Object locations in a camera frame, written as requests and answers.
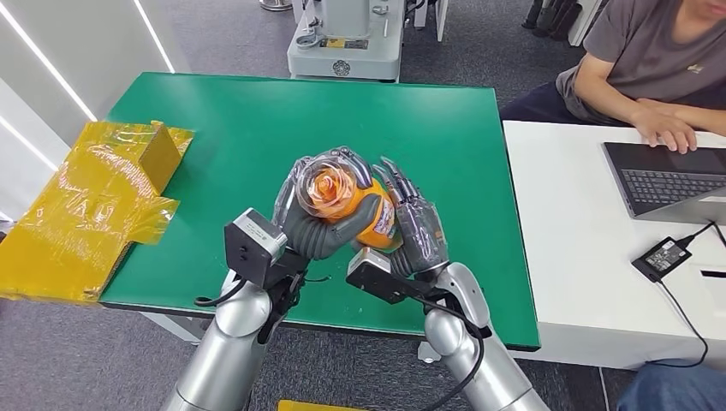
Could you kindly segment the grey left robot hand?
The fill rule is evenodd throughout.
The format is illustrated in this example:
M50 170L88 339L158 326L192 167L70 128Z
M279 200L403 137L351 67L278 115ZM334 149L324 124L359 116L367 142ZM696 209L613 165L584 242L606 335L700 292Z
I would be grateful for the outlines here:
M277 193L272 223L286 235L288 248L306 259L321 260L374 226L384 198L380 193L368 193L347 216L334 221L312 215L300 204L296 183L313 160L307 155L293 163Z

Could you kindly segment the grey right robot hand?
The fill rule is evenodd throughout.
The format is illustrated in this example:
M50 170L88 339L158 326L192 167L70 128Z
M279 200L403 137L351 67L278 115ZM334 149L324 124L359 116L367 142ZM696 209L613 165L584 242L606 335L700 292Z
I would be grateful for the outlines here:
M443 269L449 263L449 250L437 208L391 159L381 157L372 170L393 200L402 240L389 255L392 272L410 277Z

